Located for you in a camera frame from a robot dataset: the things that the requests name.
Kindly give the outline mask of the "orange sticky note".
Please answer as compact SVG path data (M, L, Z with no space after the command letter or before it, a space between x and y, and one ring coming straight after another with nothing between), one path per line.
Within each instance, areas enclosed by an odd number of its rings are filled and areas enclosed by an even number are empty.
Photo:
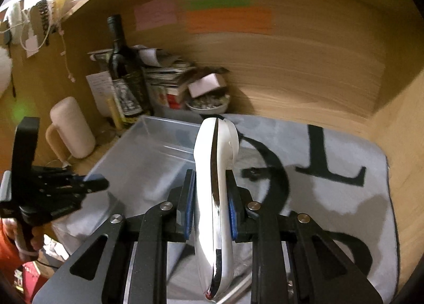
M264 7L211 8L187 11L186 29L191 34L272 33L272 11Z

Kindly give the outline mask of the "white handheld massager device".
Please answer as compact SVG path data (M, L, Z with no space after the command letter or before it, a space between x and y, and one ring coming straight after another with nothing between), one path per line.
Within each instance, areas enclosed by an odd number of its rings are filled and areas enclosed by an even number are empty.
M206 118L196 137L194 245L201 289L207 300L222 295L233 280L231 214L226 172L233 169L239 150L235 125Z

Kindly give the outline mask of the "grey lettered desk mat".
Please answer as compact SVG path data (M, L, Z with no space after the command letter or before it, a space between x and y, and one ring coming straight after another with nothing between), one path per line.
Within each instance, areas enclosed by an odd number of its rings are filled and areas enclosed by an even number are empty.
M233 172L252 198L280 214L310 215L343 234L340 248L358 259L366 246L367 273L389 303L399 278L398 236L388 165L375 144L345 133L250 115L228 115L241 135Z

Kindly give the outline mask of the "small yellow tube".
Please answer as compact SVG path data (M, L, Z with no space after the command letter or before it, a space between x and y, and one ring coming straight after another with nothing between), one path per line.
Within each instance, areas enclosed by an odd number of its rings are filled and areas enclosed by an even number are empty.
M110 111L111 118L112 118L113 123L116 127L116 130L118 130L118 131L123 130L123 123L122 123L122 120L121 120L121 117L120 117L119 111L117 109L114 98L112 96L108 97L106 99L106 103L108 105L108 109Z

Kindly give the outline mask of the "pink sticky note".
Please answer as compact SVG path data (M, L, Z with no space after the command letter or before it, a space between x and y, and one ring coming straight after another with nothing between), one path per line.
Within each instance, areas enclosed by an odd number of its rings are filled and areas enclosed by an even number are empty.
M153 0L134 7L137 31L146 31L178 22L175 0Z

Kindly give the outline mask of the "clear plastic storage bin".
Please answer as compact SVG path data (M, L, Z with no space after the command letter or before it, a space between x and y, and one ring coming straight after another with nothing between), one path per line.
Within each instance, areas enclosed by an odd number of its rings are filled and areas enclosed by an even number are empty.
M111 214L126 218L143 214L166 200L194 168L193 147L199 125L164 118L140 118L113 143L102 145L84 160L70 160L79 175L101 174L108 190L90 194L82 209L59 219L53 230L69 254L81 246ZM213 303L201 293L194 249L190 242L169 243L168 303ZM250 303L251 246L236 247L235 278L216 303Z

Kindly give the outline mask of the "green sticky note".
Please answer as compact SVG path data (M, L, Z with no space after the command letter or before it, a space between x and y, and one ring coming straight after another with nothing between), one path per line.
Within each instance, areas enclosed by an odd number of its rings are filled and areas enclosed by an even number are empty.
M239 8L248 7L251 0L189 0L185 2L188 11L202 11L216 8Z

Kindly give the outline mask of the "white folded card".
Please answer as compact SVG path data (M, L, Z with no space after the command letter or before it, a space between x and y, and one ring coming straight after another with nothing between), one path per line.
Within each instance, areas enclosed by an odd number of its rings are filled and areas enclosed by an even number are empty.
M189 84L188 90L191 97L196 98L226 86L226 81L221 74L211 73Z

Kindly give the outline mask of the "white bowl of trinkets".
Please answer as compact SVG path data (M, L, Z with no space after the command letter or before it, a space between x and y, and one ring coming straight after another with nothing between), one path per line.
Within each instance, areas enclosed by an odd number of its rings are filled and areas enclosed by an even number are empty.
M201 115L218 115L227 111L230 95L203 95L186 102L186 106Z

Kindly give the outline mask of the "dark elephant-label wine bottle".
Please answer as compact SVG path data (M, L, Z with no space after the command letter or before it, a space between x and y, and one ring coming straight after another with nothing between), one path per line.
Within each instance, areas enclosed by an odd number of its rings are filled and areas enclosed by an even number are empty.
M123 123L133 125L140 116L153 114L142 62L137 51L126 43L121 16L110 16L107 22L113 39L113 49L108 60L113 98Z

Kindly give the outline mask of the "stack of books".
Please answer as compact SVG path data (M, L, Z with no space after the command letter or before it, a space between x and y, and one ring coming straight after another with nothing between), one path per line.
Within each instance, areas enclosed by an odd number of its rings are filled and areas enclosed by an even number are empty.
M175 110L185 109L188 85L194 81L196 64L160 48L132 47L144 66L144 78L153 103Z

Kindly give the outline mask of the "white handwritten paper note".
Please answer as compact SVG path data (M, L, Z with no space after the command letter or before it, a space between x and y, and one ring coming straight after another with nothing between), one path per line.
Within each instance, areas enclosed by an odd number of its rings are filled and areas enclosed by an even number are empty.
M96 74L89 74L86 76L86 80L91 89L99 113L105 118L110 118L111 112L107 100L113 97L113 93L109 72L102 71Z

